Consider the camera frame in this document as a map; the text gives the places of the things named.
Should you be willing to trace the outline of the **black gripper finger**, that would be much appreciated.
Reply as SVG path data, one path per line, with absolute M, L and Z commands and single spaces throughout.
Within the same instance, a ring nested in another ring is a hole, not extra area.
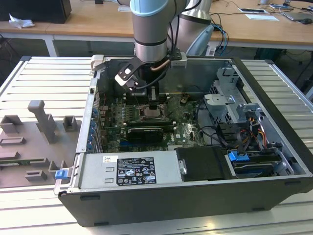
M 159 103 L 159 86 L 152 85 L 148 87 L 147 95 L 150 110 L 156 110 Z

